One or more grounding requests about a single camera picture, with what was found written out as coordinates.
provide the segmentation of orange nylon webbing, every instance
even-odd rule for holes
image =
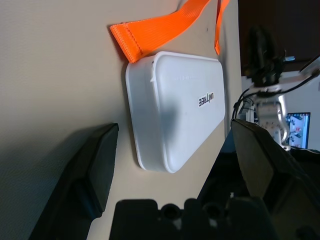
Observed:
[[[215,36],[214,36],[214,49],[216,54],[220,55],[220,44],[219,44],[219,38],[220,38],[220,28],[222,23],[222,17],[224,14],[224,11],[226,7],[228,6],[230,0],[222,0],[221,7],[216,19],[215,24]]]
[[[169,15],[112,25],[110,30],[126,58],[130,63],[134,63],[187,30],[201,15],[209,1],[188,0],[180,10]],[[222,13],[228,3],[229,0],[223,0],[216,24],[221,24]],[[216,26],[216,29],[219,35],[220,26]]]

